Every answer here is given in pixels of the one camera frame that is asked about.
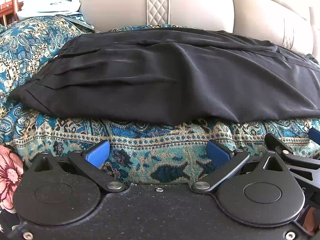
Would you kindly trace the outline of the right hand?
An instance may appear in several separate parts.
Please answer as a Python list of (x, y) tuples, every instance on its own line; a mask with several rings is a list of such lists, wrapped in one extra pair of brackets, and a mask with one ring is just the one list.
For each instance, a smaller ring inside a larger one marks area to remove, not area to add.
[(311, 235), (314, 235), (319, 230), (316, 228), (316, 217), (315, 217), (315, 208), (311, 207), (304, 219), (303, 228)]

